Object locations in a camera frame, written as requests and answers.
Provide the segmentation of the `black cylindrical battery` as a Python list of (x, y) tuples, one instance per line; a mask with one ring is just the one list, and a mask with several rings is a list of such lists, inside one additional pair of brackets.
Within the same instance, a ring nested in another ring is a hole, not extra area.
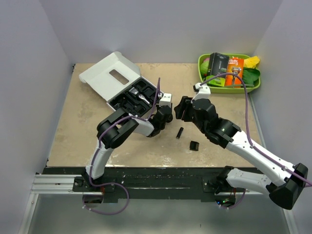
[(178, 133), (177, 133), (177, 135), (176, 135), (176, 139), (180, 139), (180, 137), (181, 137), (181, 135), (182, 135), (182, 133), (183, 133), (183, 130), (184, 130), (184, 128), (183, 128), (183, 127), (180, 127), (180, 129), (179, 129), (179, 131), (178, 131)]

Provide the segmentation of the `black comb attachment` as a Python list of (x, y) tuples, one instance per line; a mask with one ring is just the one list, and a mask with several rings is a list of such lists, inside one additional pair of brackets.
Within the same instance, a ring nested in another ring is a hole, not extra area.
[(190, 147), (189, 147), (189, 149), (190, 149), (191, 151), (198, 151), (198, 150), (199, 150), (199, 142), (197, 142), (197, 141), (191, 141), (191, 142), (190, 142)]

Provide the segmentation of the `silver black hair clipper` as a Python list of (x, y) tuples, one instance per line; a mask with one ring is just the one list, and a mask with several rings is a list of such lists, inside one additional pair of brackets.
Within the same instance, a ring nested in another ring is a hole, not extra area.
[(149, 100), (142, 93), (140, 93), (135, 87), (132, 87), (129, 90), (129, 92), (138, 97), (139, 99), (141, 99), (142, 101), (144, 101), (145, 103), (147, 103), (148, 105), (150, 105)]

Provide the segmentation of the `white clipper kit box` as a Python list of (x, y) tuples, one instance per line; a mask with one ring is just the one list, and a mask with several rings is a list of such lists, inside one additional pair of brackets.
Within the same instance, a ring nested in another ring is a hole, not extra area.
[[(99, 94), (113, 110), (123, 108), (126, 112), (139, 117), (147, 117), (159, 106), (163, 95), (160, 85), (154, 85), (141, 75), (140, 68), (124, 57), (113, 52), (79, 75)], [(150, 102), (150, 105), (131, 94), (135, 87)]]

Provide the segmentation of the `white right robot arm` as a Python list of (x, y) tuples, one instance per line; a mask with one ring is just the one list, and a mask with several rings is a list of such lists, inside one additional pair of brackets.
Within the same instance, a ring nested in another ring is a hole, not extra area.
[(174, 108), (176, 119), (192, 122), (213, 144), (227, 149), (255, 166), (260, 173), (250, 173), (226, 166), (208, 183), (220, 191), (242, 188), (268, 195), (279, 207), (291, 210), (302, 193), (308, 168), (287, 162), (255, 141), (233, 122), (220, 118), (209, 99), (183, 96)]

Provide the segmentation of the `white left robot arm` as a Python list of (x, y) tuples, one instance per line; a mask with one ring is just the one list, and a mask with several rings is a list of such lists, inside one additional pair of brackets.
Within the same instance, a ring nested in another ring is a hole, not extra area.
[(91, 162), (82, 174), (84, 186), (96, 191), (101, 186), (105, 166), (114, 151), (133, 133), (145, 137), (155, 137), (173, 120), (172, 107), (163, 105), (156, 108), (150, 118), (134, 116), (120, 108), (100, 122), (97, 126), (97, 146)]

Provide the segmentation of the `green plastic basket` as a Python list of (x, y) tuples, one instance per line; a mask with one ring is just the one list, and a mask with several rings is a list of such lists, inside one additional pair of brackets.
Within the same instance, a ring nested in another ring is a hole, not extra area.
[[(248, 55), (244, 54), (226, 54), (230, 58), (232, 57), (237, 57), (241, 59), (247, 59), (250, 58)], [(199, 78), (203, 82), (205, 80), (204, 73), (207, 72), (208, 69), (208, 63), (209, 63), (209, 58), (210, 54), (203, 54), (199, 56), (198, 62), (197, 62), (197, 67), (198, 67), (198, 73), (199, 73)], [(255, 89), (257, 89), (261, 84), (261, 78), (254, 83), (254, 84), (246, 84), (247, 92), (251, 92)], [(211, 92), (215, 94), (242, 94), (244, 93), (244, 89), (242, 85), (236, 85), (234, 87), (216, 87), (216, 86), (210, 86)]]

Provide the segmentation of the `black razor box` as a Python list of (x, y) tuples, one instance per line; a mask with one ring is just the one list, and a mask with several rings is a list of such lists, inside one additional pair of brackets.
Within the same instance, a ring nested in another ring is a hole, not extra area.
[[(209, 65), (207, 69), (206, 79), (223, 74), (227, 72), (228, 63), (230, 57), (228, 55), (214, 52), (210, 54)], [(207, 82), (210, 86), (224, 87), (225, 86), (225, 75), (217, 77)]]

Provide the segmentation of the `orange razor package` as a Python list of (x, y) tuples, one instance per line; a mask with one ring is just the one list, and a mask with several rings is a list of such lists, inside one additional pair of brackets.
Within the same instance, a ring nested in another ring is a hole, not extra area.
[(231, 73), (230, 75), (226, 75), (225, 78), (225, 86), (236, 86), (241, 85), (242, 82), (233, 74), (242, 77), (244, 68), (244, 59), (232, 57), (229, 59), (227, 73)]

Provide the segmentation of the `green leaf item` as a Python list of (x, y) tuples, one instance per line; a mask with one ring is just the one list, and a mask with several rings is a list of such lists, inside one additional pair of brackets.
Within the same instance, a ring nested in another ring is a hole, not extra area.
[(255, 68), (244, 67), (242, 80), (245, 84), (254, 84), (260, 77), (260, 71)]

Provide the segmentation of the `yellow cloth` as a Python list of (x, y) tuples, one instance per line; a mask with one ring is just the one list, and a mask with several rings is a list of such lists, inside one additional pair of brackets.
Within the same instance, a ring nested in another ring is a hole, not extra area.
[(244, 60), (244, 67), (255, 69), (259, 63), (260, 63), (259, 57), (253, 56)]

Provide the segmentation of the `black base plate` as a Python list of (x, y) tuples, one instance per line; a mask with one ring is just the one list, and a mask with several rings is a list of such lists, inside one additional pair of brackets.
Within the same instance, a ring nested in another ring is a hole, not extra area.
[(223, 168), (186, 167), (107, 167), (98, 179), (89, 179), (82, 167), (47, 167), (44, 175), (73, 176), (73, 191), (104, 193), (105, 203), (119, 199), (200, 200), (213, 202), (211, 182)]

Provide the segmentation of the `aluminium rail frame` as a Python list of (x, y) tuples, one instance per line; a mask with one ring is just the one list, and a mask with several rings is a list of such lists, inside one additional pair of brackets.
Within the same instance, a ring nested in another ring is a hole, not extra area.
[[(88, 188), (85, 185), (81, 187), (75, 182), (75, 178), (79, 175), (36, 175), (31, 193), (33, 194), (80, 194), (80, 195), (101, 195), (102, 192), (99, 188)], [(190, 190), (191, 187), (152, 187), (148, 186), (136, 186), (128, 185), (124, 182), (122, 185), (127, 189), (128, 192), (151, 192), (151, 191), (162, 191), (162, 192), (181, 192), (182, 190)]]

